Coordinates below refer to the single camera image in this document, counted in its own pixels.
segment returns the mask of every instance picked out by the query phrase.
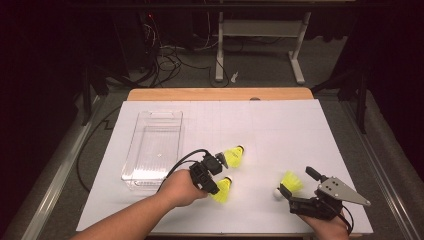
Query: yellow shuttlecock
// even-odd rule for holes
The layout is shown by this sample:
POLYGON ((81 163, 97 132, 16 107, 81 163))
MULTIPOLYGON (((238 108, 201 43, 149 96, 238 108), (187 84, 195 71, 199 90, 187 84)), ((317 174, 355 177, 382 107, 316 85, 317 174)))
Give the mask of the yellow shuttlecock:
POLYGON ((226 150, 224 152, 224 156, 228 166, 233 168, 240 166, 243 152, 244 152, 244 148, 240 145, 235 148, 226 150))
POLYGON ((281 184, 284 185, 290 192, 295 192, 303 188, 303 183, 292 171, 287 171, 284 174, 281 184))
POLYGON ((219 202, 219 203, 225 203, 227 201, 228 198, 228 193, 230 191, 230 186, 231 186, 232 180, 231 177, 227 176, 222 180, 219 180, 216 185, 219 188, 219 192, 212 195, 211 197, 219 202))

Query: human arm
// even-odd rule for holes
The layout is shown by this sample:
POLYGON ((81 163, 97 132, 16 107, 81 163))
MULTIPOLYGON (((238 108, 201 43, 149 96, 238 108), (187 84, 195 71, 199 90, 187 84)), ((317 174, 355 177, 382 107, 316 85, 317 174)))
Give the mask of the human arm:
POLYGON ((90 226, 72 240, 144 239, 169 211, 205 197, 207 192, 193 185, 190 172, 178 170, 163 182, 156 194, 90 226))
POLYGON ((339 218, 335 217, 330 221, 320 220, 313 217, 298 215, 305 221, 315 232, 319 240, 346 240, 349 239, 346 224, 339 218))

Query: gray carpet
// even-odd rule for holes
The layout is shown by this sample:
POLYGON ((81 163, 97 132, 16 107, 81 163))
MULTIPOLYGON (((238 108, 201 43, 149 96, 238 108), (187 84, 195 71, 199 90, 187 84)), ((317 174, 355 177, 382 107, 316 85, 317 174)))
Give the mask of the gray carpet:
MULTIPOLYGON (((270 42, 272 39, 260 40, 270 42)), ((328 79, 344 42, 342 40, 325 43, 318 38, 304 43, 299 61, 306 79, 306 87, 312 87, 328 79)), ((292 39, 279 40, 275 44, 245 42, 242 51, 239 51, 241 46, 234 40, 226 41, 225 44, 225 48, 228 50, 224 59, 225 70, 230 78, 238 72, 236 82, 230 82, 228 87, 298 86, 286 55, 287 51, 293 49, 294 41, 292 39)), ((194 53, 178 51, 178 56, 187 65, 210 67, 211 73, 209 75, 208 69, 182 65, 179 74, 172 80, 164 82, 163 87, 211 87, 211 81, 215 75, 215 51, 194 53)), ((164 67, 172 68, 172 65, 164 64, 164 67)), ((139 75, 141 75, 139 72, 133 72, 133 78, 137 78, 139 75)), ((166 76, 166 72, 161 73, 161 79, 165 79, 166 76)), ((356 126, 347 112, 354 103, 339 102, 335 93, 334 90, 326 90, 316 94, 315 97, 320 100, 356 189, 373 204, 370 208, 366 208, 366 212, 374 233, 370 236, 363 236, 361 239, 407 239, 405 238, 407 233, 403 232, 403 228, 399 226, 399 222, 393 214, 394 210, 390 206, 390 201, 382 193, 384 186, 376 177, 369 150, 364 146, 364 136, 358 134, 356 126)), ((128 89, 125 87, 111 87, 111 93, 104 99, 104 104, 93 120, 89 140, 81 152, 78 164, 81 179, 88 188, 91 188, 94 181, 112 133, 111 129, 118 116, 119 109, 115 109, 126 99, 127 94, 128 89), (112 111, 114 112, 106 120, 103 120, 112 111)), ((424 224, 423 183, 403 155, 390 128, 379 114, 378 106, 373 101, 371 94, 367 99, 366 130, 365 137, 369 140, 373 153, 382 160, 385 172, 391 179, 400 200, 406 206, 411 221, 415 226, 422 226, 424 224)), ((68 138, 71 140, 64 140, 68 141, 67 144, 63 144, 64 146, 69 146, 74 139, 71 133, 70 135, 68 138)), ((66 147, 58 151, 62 152, 63 157, 63 154, 66 154, 66 147)), ((60 160, 61 154, 58 153, 46 167, 33 192, 28 196, 14 222, 10 225, 5 239, 21 239, 45 194, 49 181, 60 165, 60 160)), ((39 239, 69 239, 74 235, 87 197, 88 193, 78 181, 75 165, 39 239)), ((422 229, 417 229, 417 231, 424 236, 422 229)))

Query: human hand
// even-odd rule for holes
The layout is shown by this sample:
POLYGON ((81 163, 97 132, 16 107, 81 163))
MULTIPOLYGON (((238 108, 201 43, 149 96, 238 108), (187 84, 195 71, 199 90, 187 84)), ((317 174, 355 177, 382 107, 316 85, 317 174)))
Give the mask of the human hand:
POLYGON ((335 217, 332 220, 327 221, 304 215, 298 216, 312 227, 316 237, 320 240, 349 239, 346 224, 339 217, 335 217))
POLYGON ((156 195, 168 200, 174 208, 188 206, 196 199, 207 197, 208 193, 194 186, 189 170, 181 169, 172 173, 163 182, 156 195))

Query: clear plastic container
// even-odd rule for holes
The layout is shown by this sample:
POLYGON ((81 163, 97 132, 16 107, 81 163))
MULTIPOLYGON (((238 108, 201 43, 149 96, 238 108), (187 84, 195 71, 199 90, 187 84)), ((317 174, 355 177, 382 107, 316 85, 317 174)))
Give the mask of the clear plastic container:
POLYGON ((156 191, 178 160, 183 112, 141 112, 122 170, 132 190, 156 191))

